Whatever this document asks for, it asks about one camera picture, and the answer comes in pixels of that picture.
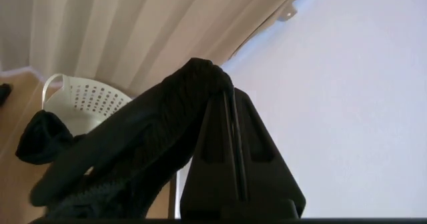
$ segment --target plastic basket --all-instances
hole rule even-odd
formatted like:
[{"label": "plastic basket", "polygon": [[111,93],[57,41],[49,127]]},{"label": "plastic basket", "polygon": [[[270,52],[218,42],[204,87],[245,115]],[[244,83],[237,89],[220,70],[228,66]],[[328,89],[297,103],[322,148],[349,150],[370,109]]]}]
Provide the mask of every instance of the plastic basket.
[{"label": "plastic basket", "polygon": [[[47,88],[58,77],[62,77],[62,88],[46,100]],[[56,114],[72,135],[80,135],[91,131],[130,101],[130,97],[104,83],[54,74],[43,86],[41,108]]]}]

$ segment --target basket handle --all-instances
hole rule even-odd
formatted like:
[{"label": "basket handle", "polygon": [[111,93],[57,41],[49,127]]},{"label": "basket handle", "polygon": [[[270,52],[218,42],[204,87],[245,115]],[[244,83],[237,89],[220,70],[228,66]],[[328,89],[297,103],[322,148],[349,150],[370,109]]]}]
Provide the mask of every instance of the basket handle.
[{"label": "basket handle", "polygon": [[41,108],[42,108],[42,109],[44,108],[44,105],[45,105],[45,99],[46,99],[46,92],[47,92],[47,88],[49,88],[49,85],[51,84],[51,82],[52,82],[54,79],[56,79],[57,77],[63,77],[63,75],[62,75],[62,74],[59,74],[59,73],[57,73],[57,74],[53,74],[51,77],[49,77],[49,78],[46,80],[45,85],[43,86],[43,91],[42,91],[42,93],[41,93]]}]

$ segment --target beige curtain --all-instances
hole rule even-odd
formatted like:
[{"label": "beige curtain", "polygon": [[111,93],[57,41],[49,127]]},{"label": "beige curtain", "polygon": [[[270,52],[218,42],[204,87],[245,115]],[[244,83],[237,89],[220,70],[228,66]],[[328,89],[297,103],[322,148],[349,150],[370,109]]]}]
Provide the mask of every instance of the beige curtain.
[{"label": "beige curtain", "polygon": [[[0,14],[15,15],[12,23],[24,19],[19,12],[31,18],[7,27],[23,36],[13,47],[4,45],[10,37],[0,26],[4,69],[30,65],[44,77],[64,73],[140,93],[190,57],[221,65],[293,0],[12,1],[21,9]],[[5,58],[15,55],[11,49],[19,56],[15,64]]]}]

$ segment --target perforated basket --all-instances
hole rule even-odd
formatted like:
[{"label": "perforated basket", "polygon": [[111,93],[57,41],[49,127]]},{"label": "perforated basket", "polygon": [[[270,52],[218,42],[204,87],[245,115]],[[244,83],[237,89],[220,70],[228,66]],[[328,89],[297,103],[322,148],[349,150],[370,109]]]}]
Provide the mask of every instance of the perforated basket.
[{"label": "perforated basket", "polygon": [[[45,100],[47,88],[58,77],[62,77],[62,88]],[[104,83],[54,74],[43,87],[41,106],[56,114],[71,134],[80,135],[91,131],[130,101],[130,97]]]}]

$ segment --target curtain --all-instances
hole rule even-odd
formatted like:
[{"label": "curtain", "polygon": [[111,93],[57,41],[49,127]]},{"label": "curtain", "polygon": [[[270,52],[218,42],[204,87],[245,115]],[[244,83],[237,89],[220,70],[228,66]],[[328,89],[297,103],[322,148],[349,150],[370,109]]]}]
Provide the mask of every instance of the curtain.
[{"label": "curtain", "polygon": [[[64,73],[141,93],[190,57],[221,65],[293,0],[21,1],[15,12],[0,11],[14,16],[0,26],[3,70],[29,65],[44,77]],[[14,26],[19,19],[26,22]],[[7,29],[21,35],[12,47]]]}]

